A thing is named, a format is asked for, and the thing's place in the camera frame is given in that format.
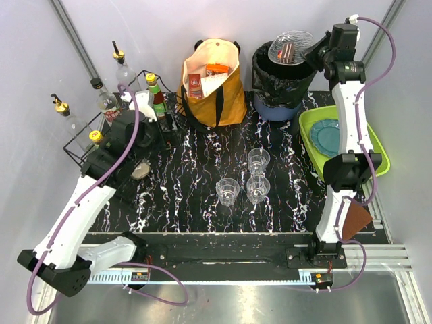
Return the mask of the chocolate cake slice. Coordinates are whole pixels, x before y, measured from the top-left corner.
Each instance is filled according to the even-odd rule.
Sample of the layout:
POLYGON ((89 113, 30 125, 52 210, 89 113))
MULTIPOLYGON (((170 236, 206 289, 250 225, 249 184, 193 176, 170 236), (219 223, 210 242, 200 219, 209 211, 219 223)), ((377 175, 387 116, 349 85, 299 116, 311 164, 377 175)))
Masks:
POLYGON ((295 58, 295 45, 293 43, 285 43, 282 45, 281 50, 278 52, 278 59, 280 64, 290 65, 294 62, 295 58))

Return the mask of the clear oil bottle gold spout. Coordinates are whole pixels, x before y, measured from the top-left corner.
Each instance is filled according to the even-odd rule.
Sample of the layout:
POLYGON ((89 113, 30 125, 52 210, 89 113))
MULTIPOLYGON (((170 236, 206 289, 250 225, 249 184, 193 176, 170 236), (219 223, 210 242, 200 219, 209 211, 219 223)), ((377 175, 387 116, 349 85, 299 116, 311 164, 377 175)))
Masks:
POLYGON ((70 106, 62 101, 56 94, 51 94, 55 110, 67 123, 67 132, 72 136, 72 140, 86 153, 92 146, 93 141, 89 138, 92 132, 90 125, 83 119, 72 113, 70 106))

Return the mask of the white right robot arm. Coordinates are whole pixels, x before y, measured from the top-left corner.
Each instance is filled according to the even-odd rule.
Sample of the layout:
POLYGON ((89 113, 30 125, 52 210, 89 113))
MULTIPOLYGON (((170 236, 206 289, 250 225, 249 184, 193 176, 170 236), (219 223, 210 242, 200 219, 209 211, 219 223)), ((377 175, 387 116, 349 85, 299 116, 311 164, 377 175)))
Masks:
POLYGON ((351 203, 360 187, 376 179, 382 156, 375 153, 365 115, 365 66, 355 60, 359 39, 357 25, 335 24, 332 31, 304 52, 306 62, 323 72, 338 110, 340 144, 338 154, 323 167, 327 198, 321 219, 308 244, 312 265, 342 259, 342 229, 351 203))

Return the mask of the red sauce bottle yellow cap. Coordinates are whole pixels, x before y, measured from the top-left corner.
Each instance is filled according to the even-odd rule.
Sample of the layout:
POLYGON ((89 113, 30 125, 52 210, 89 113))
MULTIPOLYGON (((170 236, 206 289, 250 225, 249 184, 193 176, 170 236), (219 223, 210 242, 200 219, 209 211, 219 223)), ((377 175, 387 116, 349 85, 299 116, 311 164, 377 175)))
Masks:
POLYGON ((97 149, 99 145, 102 143, 103 135, 99 130, 93 130, 88 135, 90 141, 92 142, 92 149, 97 149))

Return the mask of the clear bottle black cap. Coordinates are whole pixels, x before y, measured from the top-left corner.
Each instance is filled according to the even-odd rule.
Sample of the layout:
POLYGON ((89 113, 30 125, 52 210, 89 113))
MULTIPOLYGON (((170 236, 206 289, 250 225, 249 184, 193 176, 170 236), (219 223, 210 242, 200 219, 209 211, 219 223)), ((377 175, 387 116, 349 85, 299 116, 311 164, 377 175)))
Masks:
POLYGON ((121 105, 116 96, 107 90, 100 78, 92 78, 90 84, 98 92, 97 105, 105 121, 111 126, 113 121, 119 117, 122 112, 121 105))

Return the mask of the clear glass bowl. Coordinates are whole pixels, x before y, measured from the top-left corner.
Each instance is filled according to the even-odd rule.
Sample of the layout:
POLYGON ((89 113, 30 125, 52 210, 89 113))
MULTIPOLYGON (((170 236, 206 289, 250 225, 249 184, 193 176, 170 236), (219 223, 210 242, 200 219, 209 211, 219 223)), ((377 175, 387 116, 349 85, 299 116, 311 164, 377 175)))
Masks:
POLYGON ((295 58, 291 65, 300 65, 305 62, 303 57, 304 51, 311 47, 314 43, 313 35, 306 31, 291 30, 280 34, 270 45, 267 52, 270 61, 276 64, 280 64, 278 59, 278 52, 281 50, 282 45, 285 43, 293 43, 295 45, 295 58))

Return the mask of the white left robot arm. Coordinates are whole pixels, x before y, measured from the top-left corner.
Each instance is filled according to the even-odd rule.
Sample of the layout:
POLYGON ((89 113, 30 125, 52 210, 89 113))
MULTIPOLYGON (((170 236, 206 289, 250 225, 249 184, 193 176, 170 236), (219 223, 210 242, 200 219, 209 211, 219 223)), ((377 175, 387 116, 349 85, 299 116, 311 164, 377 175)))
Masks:
POLYGON ((17 262, 67 297, 75 296, 91 275, 120 263, 144 263, 146 240, 124 232, 115 239, 83 249, 81 243, 102 208, 126 184, 158 141, 155 122, 141 111, 130 110, 117 117, 101 146, 82 166, 74 192, 44 239, 33 249, 22 250, 17 262))

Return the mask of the clear glass tumbler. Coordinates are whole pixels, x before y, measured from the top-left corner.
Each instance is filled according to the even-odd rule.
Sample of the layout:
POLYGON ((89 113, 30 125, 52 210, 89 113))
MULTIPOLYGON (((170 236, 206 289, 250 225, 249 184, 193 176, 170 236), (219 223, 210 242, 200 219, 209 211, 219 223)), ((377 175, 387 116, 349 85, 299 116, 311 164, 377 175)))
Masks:
POLYGON ((252 175, 246 183, 246 193, 252 204, 264 201, 270 191, 269 180, 263 175, 252 175))
POLYGON ((239 183, 232 178, 223 178, 216 183, 216 193, 224 206, 232 206, 240 193, 239 183))
POLYGON ((270 159, 270 154, 265 149, 252 149, 247 156, 249 172, 253 176, 263 175, 270 162, 270 159))

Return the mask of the glass jar front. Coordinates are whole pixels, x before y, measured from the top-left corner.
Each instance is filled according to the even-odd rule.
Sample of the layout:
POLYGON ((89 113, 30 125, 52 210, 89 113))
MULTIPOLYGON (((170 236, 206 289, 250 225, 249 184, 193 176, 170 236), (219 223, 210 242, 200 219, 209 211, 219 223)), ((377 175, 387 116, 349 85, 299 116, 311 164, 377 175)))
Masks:
POLYGON ((141 180, 150 173, 151 167, 147 162, 142 162, 136 166, 134 171, 131 173, 131 177, 135 180, 141 180))

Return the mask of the teal ceramic plate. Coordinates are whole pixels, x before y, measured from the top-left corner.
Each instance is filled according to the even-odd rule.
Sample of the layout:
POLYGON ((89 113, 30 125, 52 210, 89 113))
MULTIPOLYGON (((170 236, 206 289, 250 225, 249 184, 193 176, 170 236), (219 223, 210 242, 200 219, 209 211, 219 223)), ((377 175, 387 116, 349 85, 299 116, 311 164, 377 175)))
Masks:
POLYGON ((313 146, 327 157, 339 154, 340 126, 337 119, 322 119, 315 122, 309 132, 313 146))

